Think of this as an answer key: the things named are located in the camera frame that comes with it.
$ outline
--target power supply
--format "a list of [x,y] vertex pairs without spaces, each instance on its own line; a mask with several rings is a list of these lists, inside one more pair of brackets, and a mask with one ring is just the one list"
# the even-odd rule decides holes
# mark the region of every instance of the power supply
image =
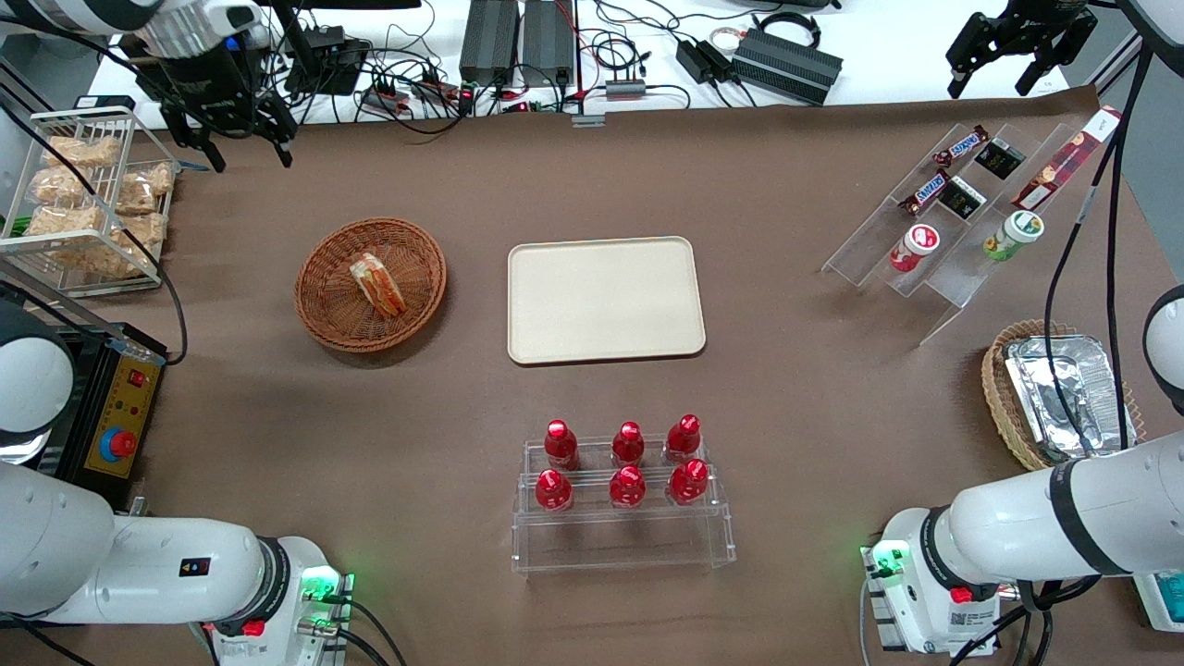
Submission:
[[746,83],[821,107],[843,70],[843,59],[749,30],[732,56],[732,66]]
[[527,0],[522,15],[522,78],[527,85],[549,85],[543,75],[559,87],[575,81],[575,33],[568,18],[572,0]]
[[471,0],[461,46],[461,78],[480,85],[513,83],[507,73],[517,55],[515,0]]

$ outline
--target red button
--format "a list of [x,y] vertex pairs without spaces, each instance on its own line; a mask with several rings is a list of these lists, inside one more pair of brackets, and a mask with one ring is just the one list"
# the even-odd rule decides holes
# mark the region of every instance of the red button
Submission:
[[136,436],[127,430],[116,433],[111,437],[111,454],[116,457],[128,457],[136,453]]

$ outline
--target yellow control panel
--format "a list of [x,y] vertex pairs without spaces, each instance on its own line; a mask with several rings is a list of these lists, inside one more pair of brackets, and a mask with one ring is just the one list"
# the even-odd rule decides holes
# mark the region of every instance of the yellow control panel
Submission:
[[83,468],[120,479],[131,475],[160,371],[149,363],[120,359]]

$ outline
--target emergency stop button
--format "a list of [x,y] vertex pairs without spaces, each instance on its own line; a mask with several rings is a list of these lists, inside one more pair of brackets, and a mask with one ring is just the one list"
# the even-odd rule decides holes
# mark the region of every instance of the emergency stop button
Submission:
[[123,428],[110,428],[98,441],[98,454],[107,462],[118,462],[136,453],[136,435]]

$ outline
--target white table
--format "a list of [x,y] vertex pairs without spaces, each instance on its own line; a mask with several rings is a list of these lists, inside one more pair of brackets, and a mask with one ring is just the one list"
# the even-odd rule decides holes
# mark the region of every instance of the white table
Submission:
[[[461,44],[464,37],[465,19],[469,2],[461,0],[431,0],[435,5],[436,23],[426,36],[427,44],[442,58],[442,69],[448,72],[449,81],[459,81],[458,60]],[[606,25],[596,15],[596,6],[591,0],[577,0],[578,17],[583,28],[607,27],[620,30],[619,26]],[[635,14],[656,17],[658,11],[641,0],[613,0],[614,5],[628,8]],[[663,2],[677,14],[702,12],[712,15],[731,15],[753,7],[767,7],[767,4],[744,2],[742,0],[668,0]],[[842,11],[826,8],[816,11],[813,15],[822,27],[824,52],[843,58],[843,72],[831,88],[826,104],[864,104],[880,102],[919,102],[948,100],[946,87],[950,83],[950,65],[945,53],[961,30],[970,14],[978,9],[987,15],[998,15],[1006,0],[976,0],[974,2],[955,2],[950,0],[845,0]],[[423,32],[431,18],[432,8],[427,5],[418,9],[397,11],[342,11],[317,9],[314,12],[322,25],[345,26],[346,33],[360,39],[368,39],[375,46],[390,45],[401,47],[411,41],[398,30],[390,31],[387,26],[395,24],[408,33]],[[617,12],[610,15],[618,18]],[[714,21],[703,18],[687,19],[680,31],[706,39],[712,30],[721,26],[733,26],[747,30],[752,19],[744,17],[728,21]],[[777,24],[770,32],[789,39],[802,40],[804,31],[789,24]],[[583,33],[585,39],[591,33]],[[629,37],[637,43],[639,51],[652,51],[646,60],[645,81],[650,84],[671,83],[690,91],[691,107],[716,108],[723,102],[707,85],[695,85],[687,72],[675,60],[675,40],[665,32],[655,28],[630,25]],[[420,55],[427,55],[423,44],[411,49]],[[387,56],[388,62],[399,59],[397,53]],[[1016,97],[1015,83],[1031,62],[1031,57],[1012,56],[987,65],[974,73],[964,98]],[[585,87],[597,76],[596,64],[591,57],[583,58]],[[358,89],[369,85],[369,77],[359,78]],[[734,105],[748,105],[747,97],[733,84],[721,84],[721,90]],[[1047,95],[1068,88],[1060,69],[1041,79],[1031,95]],[[774,95],[754,85],[747,85],[749,92],[760,105],[797,104],[787,97]],[[588,97],[585,107],[587,114],[605,111],[623,111],[638,109],[682,108],[686,97],[677,90],[663,90],[663,94],[649,94],[641,100],[609,102],[603,94]],[[157,104],[148,101],[147,95],[136,87],[134,77],[123,68],[104,60],[90,88],[92,95],[130,95],[136,100],[136,114],[154,129],[163,128]],[[525,100],[554,102],[551,90],[532,90]],[[336,97],[337,111],[342,122],[354,119],[356,105],[352,97]],[[413,107],[417,117],[422,110]],[[487,103],[478,105],[478,115],[488,109]],[[317,96],[304,114],[304,105],[294,110],[297,120],[304,117],[307,123],[335,122],[330,98]],[[361,115],[362,120],[380,121],[382,119]]]

